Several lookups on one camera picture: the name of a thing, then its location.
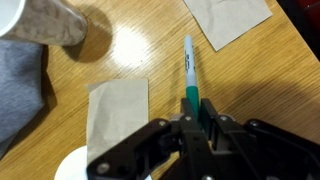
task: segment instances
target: gray cloth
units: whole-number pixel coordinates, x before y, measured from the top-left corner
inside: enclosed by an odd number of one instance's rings
[[[42,108],[42,45],[0,40],[0,159]]]

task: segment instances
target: screw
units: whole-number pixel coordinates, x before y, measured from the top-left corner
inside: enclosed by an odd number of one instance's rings
[[[186,120],[190,121],[192,118],[190,116],[186,116]]]
[[[104,174],[104,173],[108,172],[109,169],[110,169],[110,165],[108,163],[101,163],[97,167],[97,173],[98,174]]]
[[[201,180],[215,180],[214,177],[212,176],[208,176],[208,175],[204,175]]]
[[[160,124],[160,126],[164,126],[166,124],[166,122],[160,121],[159,124]]]
[[[227,118],[226,116],[221,116],[220,119],[221,119],[222,121],[228,120],[228,118]]]
[[[254,127],[257,127],[259,125],[257,121],[251,121],[250,124]]]

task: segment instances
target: green marker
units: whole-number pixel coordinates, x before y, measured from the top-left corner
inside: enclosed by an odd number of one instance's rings
[[[186,63],[186,93],[194,111],[194,115],[198,119],[199,116],[199,92],[197,86],[196,67],[194,63],[192,37],[187,35],[184,38],[184,52]]]

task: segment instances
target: white cup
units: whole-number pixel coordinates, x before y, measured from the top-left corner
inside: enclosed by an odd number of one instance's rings
[[[0,0],[0,38],[75,45],[87,33],[80,11],[64,0]]]

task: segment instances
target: fabric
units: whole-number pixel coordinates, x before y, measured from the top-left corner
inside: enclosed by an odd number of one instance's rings
[[[216,51],[272,15],[264,0],[184,0]]]
[[[42,108],[42,45],[0,40],[0,159]]]

